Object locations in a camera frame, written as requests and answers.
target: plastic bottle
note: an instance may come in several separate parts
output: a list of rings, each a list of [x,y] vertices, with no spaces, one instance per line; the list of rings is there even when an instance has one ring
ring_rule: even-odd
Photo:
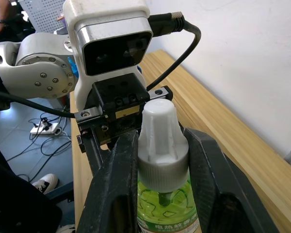
[[[138,146],[137,220],[142,233],[193,233],[197,229],[188,149],[173,103],[149,101]]]

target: floor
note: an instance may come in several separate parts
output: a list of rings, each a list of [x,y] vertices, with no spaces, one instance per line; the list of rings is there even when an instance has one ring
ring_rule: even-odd
[[[46,99],[37,98],[32,101],[47,107],[52,107]],[[9,110],[0,112],[0,150],[6,159],[19,154],[32,143],[29,140],[29,132],[33,127],[33,124],[29,123],[28,120],[32,118],[40,118],[41,113],[42,112],[39,110],[18,103],[12,103]],[[44,116],[49,116],[49,119],[55,118],[49,114],[45,114]],[[36,119],[33,120],[33,122],[38,124],[39,120]],[[67,132],[68,135],[71,135],[69,120],[67,121],[65,132]],[[9,165],[16,175],[27,174],[31,179],[38,172],[48,158],[41,154],[40,146],[51,136],[52,135],[40,135],[35,143],[25,153],[9,161]],[[56,137],[43,146],[43,152],[51,154],[65,142],[67,142],[67,137]],[[49,173],[57,175],[59,179],[58,186],[73,181],[71,146],[64,152],[52,156],[32,183]],[[58,205],[63,211],[61,225],[73,224],[75,222],[74,202],[68,203],[67,201],[63,201]]]

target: wooden table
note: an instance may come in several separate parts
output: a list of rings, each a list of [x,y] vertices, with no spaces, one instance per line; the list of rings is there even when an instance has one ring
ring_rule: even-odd
[[[150,83],[172,63],[173,59],[159,50],[146,55],[140,66]],[[182,67],[172,72],[162,85],[174,92],[173,103],[181,124],[214,137],[223,152],[247,175],[280,232],[291,233],[291,166]],[[76,111],[73,94],[71,111]],[[79,130],[75,120],[71,125],[77,225],[92,174],[76,140]]]

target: white shoe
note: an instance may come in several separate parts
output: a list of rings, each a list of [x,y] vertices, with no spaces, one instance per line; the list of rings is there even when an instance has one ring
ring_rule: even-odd
[[[76,232],[76,227],[75,225],[66,225],[64,227],[61,227],[57,230],[56,233],[75,233]]]
[[[46,194],[52,191],[58,182],[58,178],[54,174],[47,174],[32,185],[36,187],[41,193]]]

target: power strip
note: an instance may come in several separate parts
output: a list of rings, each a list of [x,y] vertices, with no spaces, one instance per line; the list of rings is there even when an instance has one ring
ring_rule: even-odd
[[[33,127],[31,130],[30,130],[30,133],[35,135],[35,134],[55,134],[56,131],[58,131],[60,128],[59,128],[59,124],[58,123],[52,123],[52,125],[49,127],[48,130],[43,130],[44,126],[40,125],[40,127]]]

